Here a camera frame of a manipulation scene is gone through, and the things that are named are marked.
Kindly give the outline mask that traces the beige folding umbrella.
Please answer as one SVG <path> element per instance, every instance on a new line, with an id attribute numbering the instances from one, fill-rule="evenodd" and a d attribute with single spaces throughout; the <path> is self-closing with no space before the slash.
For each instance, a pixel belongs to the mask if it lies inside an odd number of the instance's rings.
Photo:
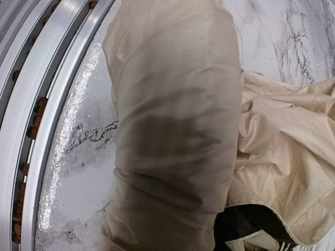
<path id="1" fill-rule="evenodd" d="M 220 1 L 122 1 L 103 42 L 118 116 L 100 250 L 291 250 L 334 227 L 334 79 L 244 71 Z"/>

